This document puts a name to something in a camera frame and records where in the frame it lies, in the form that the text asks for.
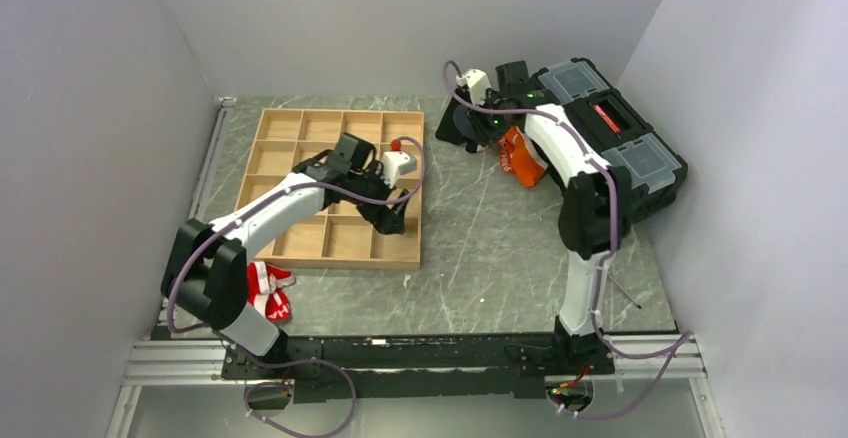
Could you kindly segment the black toolbox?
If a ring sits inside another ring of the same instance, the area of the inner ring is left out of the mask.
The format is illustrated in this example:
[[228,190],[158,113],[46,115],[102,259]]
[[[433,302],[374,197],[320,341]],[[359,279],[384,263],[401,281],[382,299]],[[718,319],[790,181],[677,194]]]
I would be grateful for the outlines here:
[[658,135],[587,58],[541,68],[530,76],[564,108],[588,145],[631,175],[633,221],[669,207],[687,174],[683,157]]

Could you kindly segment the black garment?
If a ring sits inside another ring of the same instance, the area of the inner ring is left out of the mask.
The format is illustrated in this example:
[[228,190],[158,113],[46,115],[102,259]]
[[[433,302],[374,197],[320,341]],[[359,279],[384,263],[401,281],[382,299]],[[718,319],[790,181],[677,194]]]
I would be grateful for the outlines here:
[[442,115],[441,121],[436,129],[435,137],[438,140],[450,143],[452,145],[462,146],[466,152],[471,154],[483,151],[488,147],[488,144],[486,142],[479,142],[477,140],[477,135],[476,142],[467,140],[458,132],[458,130],[454,126],[452,114],[459,105],[460,104],[454,103],[453,101],[448,104],[447,108],[445,109]]

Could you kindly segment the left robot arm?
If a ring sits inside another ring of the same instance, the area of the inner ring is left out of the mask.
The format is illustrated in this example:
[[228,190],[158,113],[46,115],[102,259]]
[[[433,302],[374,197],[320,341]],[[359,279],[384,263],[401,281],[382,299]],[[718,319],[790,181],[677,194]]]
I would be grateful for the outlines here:
[[403,233],[407,203],[419,190],[398,191],[397,183],[425,169],[422,155],[399,147],[377,155],[374,144],[343,133],[242,208],[211,222],[188,219],[177,229],[161,283],[169,331],[180,332],[181,308],[241,347],[258,375],[279,375],[290,359],[288,336],[249,303],[249,263],[291,227],[341,201],[354,204],[378,233]]

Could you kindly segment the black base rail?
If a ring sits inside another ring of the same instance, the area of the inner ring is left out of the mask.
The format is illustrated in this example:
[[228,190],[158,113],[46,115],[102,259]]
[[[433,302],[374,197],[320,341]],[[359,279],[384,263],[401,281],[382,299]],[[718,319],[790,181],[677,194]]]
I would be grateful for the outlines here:
[[541,398],[559,381],[587,383],[614,373],[595,338],[573,345],[562,332],[442,335],[292,336],[301,365],[268,369],[228,349],[227,381],[284,379],[297,404],[347,398],[510,395]]

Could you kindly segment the wooden compartment tray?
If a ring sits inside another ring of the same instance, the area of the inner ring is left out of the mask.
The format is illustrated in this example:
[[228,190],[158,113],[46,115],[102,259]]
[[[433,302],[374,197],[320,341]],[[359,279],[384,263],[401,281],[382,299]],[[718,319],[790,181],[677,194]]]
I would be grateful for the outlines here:
[[316,211],[295,198],[322,198],[323,189],[294,191],[292,169],[326,149],[343,134],[375,147],[374,158],[391,141],[423,160],[424,116],[419,111],[271,109],[261,114],[232,219],[248,238],[252,260],[280,267],[417,270],[421,266],[422,198],[420,170],[399,179],[390,196],[412,192],[401,234],[379,233],[354,203],[342,199]]

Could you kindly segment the navy underwear beige waistband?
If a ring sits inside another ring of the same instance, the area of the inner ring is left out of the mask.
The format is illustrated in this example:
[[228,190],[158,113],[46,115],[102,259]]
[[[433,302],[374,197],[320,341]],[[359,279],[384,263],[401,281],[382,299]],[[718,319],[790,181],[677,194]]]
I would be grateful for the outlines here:
[[467,140],[476,142],[474,125],[468,115],[468,109],[459,105],[452,114],[453,123],[458,132]]

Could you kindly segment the orange white garment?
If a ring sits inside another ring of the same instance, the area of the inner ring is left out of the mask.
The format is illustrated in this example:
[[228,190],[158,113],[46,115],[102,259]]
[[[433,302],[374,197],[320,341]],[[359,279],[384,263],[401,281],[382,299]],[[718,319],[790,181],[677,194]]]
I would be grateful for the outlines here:
[[547,171],[547,162],[517,126],[510,127],[499,139],[498,152],[502,171],[514,175],[525,188],[534,187]]

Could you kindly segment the red white garment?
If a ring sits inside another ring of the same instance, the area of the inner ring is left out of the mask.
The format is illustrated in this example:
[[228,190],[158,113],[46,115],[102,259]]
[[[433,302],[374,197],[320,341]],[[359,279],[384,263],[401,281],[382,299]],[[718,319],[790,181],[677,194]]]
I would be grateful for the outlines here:
[[247,302],[268,321],[285,322],[292,315],[285,289],[295,282],[290,271],[264,261],[253,261],[247,266]]

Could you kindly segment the aluminium frame rail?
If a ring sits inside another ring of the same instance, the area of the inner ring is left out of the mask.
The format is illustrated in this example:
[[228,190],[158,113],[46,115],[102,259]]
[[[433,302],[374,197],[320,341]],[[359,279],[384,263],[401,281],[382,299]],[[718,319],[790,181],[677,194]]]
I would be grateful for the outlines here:
[[[562,193],[522,187],[493,149],[439,140],[441,98],[367,104],[294,100],[241,138],[242,187],[226,218],[346,134],[391,140],[419,161],[401,179],[407,229],[382,235],[351,205],[283,219],[255,245],[215,246],[179,292],[185,338],[140,342],[116,419],[137,437],[713,436],[700,350],[680,335],[647,239],[625,233],[620,292],[599,304],[612,347],[569,344],[562,305],[592,308],[592,265],[563,245]],[[291,269],[288,354],[247,355],[208,321],[204,294],[253,259]]]

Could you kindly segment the yellow black screwdriver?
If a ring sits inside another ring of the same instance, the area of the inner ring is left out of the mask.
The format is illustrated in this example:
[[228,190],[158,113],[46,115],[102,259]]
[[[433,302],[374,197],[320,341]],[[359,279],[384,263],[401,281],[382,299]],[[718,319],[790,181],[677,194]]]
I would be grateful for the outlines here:
[[641,300],[637,299],[637,296],[633,294],[631,291],[625,288],[625,286],[615,278],[613,273],[609,273],[607,276],[607,280],[637,309],[643,310],[644,305]]

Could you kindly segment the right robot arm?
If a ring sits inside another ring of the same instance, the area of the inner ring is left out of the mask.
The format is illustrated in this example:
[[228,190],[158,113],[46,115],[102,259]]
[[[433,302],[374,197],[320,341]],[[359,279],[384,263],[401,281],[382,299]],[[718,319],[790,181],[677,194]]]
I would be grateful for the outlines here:
[[568,278],[550,350],[557,369],[574,373],[608,352],[602,298],[629,230],[631,175],[603,156],[601,138],[615,128],[603,125],[591,108],[612,89],[585,59],[535,74],[522,62],[509,63],[495,85],[485,72],[461,71],[453,61],[443,74],[455,84],[453,121],[469,143],[488,145],[516,127],[561,184],[558,229],[568,252]]

